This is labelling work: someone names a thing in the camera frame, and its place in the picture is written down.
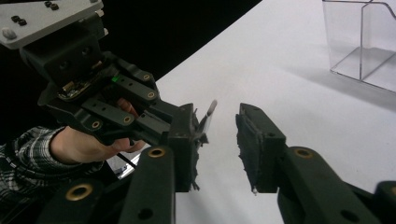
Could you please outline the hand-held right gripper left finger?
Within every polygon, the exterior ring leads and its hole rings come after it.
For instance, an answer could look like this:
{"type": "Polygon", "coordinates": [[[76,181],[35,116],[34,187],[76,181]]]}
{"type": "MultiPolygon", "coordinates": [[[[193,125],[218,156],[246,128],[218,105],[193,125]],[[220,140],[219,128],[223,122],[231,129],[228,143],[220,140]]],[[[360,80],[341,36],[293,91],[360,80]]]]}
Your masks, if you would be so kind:
{"type": "Polygon", "coordinates": [[[176,194],[197,187],[198,148],[204,141],[193,105],[181,106],[165,140],[141,153],[120,224],[176,224],[176,194]]]}

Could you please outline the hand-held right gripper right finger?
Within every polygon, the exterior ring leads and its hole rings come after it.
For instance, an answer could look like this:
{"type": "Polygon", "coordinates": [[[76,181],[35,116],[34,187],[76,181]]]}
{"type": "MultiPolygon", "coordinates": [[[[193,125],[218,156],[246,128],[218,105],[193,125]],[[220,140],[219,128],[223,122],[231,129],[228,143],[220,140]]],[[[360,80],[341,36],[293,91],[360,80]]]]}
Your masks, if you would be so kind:
{"type": "Polygon", "coordinates": [[[315,150],[289,147],[261,109],[241,104],[235,119],[251,190],[275,193],[285,224],[380,224],[315,150]]]}

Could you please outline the thin black pencil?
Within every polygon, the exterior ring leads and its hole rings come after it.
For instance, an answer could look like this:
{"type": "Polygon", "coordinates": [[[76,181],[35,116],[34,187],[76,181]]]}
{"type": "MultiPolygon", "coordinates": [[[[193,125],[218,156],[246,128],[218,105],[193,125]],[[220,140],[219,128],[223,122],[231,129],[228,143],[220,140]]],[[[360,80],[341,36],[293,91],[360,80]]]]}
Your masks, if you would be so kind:
{"type": "Polygon", "coordinates": [[[210,122],[217,105],[218,105],[218,101],[213,100],[208,110],[206,111],[205,116],[200,121],[199,130],[201,133],[205,133],[209,129],[210,122]]]}

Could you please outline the clear acrylic organizer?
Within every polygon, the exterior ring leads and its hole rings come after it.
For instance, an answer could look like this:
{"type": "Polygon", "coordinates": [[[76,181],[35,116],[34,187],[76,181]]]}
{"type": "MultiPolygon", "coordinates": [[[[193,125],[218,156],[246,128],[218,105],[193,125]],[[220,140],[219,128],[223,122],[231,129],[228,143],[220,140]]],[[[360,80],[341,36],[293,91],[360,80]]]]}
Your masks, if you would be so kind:
{"type": "Polygon", "coordinates": [[[396,93],[396,0],[322,0],[330,70],[396,93]]]}

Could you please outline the black curtain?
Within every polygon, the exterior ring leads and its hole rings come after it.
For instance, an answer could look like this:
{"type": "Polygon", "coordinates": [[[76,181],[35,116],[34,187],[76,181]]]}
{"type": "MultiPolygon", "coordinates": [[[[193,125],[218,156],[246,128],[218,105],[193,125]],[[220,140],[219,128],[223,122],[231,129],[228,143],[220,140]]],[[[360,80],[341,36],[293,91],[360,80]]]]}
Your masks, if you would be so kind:
{"type": "Polygon", "coordinates": [[[103,0],[101,46],[159,79],[260,1],[103,0]]]}

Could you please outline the white board sheet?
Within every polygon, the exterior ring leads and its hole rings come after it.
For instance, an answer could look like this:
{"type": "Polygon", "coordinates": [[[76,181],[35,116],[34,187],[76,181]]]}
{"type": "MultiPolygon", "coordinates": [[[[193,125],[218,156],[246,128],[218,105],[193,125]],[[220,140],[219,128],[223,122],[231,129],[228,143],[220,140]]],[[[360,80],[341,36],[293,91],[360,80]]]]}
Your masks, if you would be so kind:
{"type": "Polygon", "coordinates": [[[239,159],[243,103],[346,182],[370,191],[396,180],[396,95],[331,73],[321,0],[262,0],[158,86],[175,105],[216,105],[198,189],[176,196],[176,224],[283,224],[276,196],[253,193],[239,159]]]}

